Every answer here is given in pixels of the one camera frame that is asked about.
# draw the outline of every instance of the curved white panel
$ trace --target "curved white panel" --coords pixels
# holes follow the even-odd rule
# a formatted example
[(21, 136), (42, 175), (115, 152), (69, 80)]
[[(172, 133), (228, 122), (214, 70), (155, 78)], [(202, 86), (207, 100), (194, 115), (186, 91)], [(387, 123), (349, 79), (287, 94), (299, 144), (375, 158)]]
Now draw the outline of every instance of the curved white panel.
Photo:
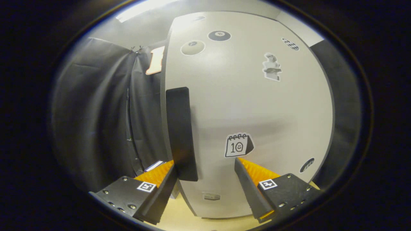
[[(198, 16), (206, 19), (187, 19)], [(215, 31), (230, 37), (219, 39), (216, 36), (228, 36)], [(189, 41), (202, 41), (205, 49), (192, 56), (182, 54)], [(333, 127), (327, 78), (304, 42), (274, 20), (237, 12), (176, 18), (167, 48), (165, 89), (179, 87), (190, 90), (199, 172), (198, 182), (181, 181), (181, 185), (200, 217), (251, 214), (234, 172), (235, 158), (225, 155), (227, 148), (230, 153), (237, 148), (249, 161), (280, 175), (293, 173), (306, 182), (326, 156)], [(250, 150), (249, 144), (227, 141), (238, 133), (252, 137), (251, 152), (242, 149)], [(311, 158), (314, 161), (300, 173)], [(220, 198), (205, 200), (204, 193)]]

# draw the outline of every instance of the billiard ball sticker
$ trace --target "billiard ball sticker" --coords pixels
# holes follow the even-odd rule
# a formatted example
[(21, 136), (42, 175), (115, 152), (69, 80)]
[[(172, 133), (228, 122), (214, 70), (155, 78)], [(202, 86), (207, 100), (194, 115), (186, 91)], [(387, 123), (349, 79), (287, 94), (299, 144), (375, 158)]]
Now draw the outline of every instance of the billiard ball sticker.
[(215, 30), (208, 34), (208, 38), (214, 41), (226, 41), (231, 38), (231, 34), (223, 30)]
[(192, 56), (203, 52), (205, 47), (206, 45), (202, 41), (191, 40), (181, 47), (181, 53), (183, 53), (183, 55)]

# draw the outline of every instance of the sticker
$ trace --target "sticker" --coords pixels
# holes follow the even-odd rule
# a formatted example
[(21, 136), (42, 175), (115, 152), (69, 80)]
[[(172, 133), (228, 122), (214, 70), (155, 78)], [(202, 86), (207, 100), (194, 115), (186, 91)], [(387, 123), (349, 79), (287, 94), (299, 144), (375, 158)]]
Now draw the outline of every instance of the sticker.
[(225, 157), (245, 156), (252, 152), (254, 144), (250, 134), (238, 133), (226, 138)]
[(148, 172), (148, 171), (150, 171), (150, 170), (153, 170), (153, 169), (155, 169), (156, 167), (158, 167), (158, 166), (160, 166), (160, 165), (162, 165), (162, 164), (164, 164), (164, 163), (165, 163), (164, 161), (159, 160), (159, 161), (155, 162), (154, 164), (150, 165), (150, 167), (146, 168), (146, 169), (144, 170), (144, 172)]
[(203, 192), (203, 199), (208, 201), (218, 201), (221, 199), (221, 195), (211, 192)]
[(205, 17), (204, 16), (197, 16), (191, 19), (191, 22), (195, 22), (195, 21), (200, 21), (200, 20), (204, 20)]
[(272, 179), (260, 181), (259, 184), (261, 185), (261, 187), (264, 190), (272, 189), (274, 187), (277, 187), (277, 184)]
[(141, 191), (145, 191), (145, 192), (152, 192), (153, 189), (156, 187), (157, 185), (152, 184), (152, 183), (148, 183), (148, 182), (143, 182), (141, 183), (141, 185), (139, 185), (137, 187), (138, 190)]
[(208, 38), (214, 41), (226, 41), (231, 38), (231, 34), (227, 31), (216, 30), (208, 34)]
[(280, 69), (281, 65), (277, 62), (277, 57), (269, 52), (265, 53), (264, 57), (267, 59), (267, 61), (263, 62), (264, 77), (267, 79), (280, 81), (280, 76), (278, 74), (282, 71)]
[(290, 42), (290, 41), (288, 41), (288, 40), (285, 39), (285, 38), (282, 38), (281, 40), (282, 40), (287, 46), (291, 47), (291, 49), (293, 49), (293, 50), (295, 50), (295, 51), (299, 51), (299, 50), (300, 50), (300, 48), (299, 48), (295, 43)]
[(206, 45), (199, 40), (192, 40), (189, 42), (186, 42), (182, 47), (181, 47), (181, 53), (184, 55), (196, 55), (198, 53), (201, 53), (204, 51)]
[(151, 51), (150, 67), (145, 71), (145, 74), (155, 74), (161, 71), (161, 63), (163, 61), (164, 46), (153, 49)]
[(310, 165), (314, 163), (314, 158), (307, 160), (307, 162), (301, 167), (300, 173), (304, 172)]

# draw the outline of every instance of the gray curtain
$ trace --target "gray curtain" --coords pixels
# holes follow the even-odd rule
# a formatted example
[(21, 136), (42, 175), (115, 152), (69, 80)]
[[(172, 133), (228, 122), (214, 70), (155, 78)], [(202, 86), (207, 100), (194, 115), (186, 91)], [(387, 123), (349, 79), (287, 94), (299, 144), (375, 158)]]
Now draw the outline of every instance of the gray curtain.
[(84, 191), (134, 176), (126, 141), (127, 87), (136, 53), (104, 40), (77, 45), (60, 69), (51, 102), (58, 162)]
[(151, 51), (164, 46), (159, 42), (143, 47), (135, 60), (130, 82), (130, 118), (134, 142), (146, 169), (158, 160), (168, 161), (160, 113), (160, 73), (146, 75)]

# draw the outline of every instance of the calendar sticker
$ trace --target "calendar sticker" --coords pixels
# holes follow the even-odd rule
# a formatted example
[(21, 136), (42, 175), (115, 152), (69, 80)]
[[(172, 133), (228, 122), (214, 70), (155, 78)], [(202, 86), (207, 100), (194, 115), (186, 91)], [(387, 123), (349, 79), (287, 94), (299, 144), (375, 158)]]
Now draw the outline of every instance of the calendar sticker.
[(250, 134), (240, 132), (228, 135), (224, 157), (245, 156), (254, 150), (254, 144)]

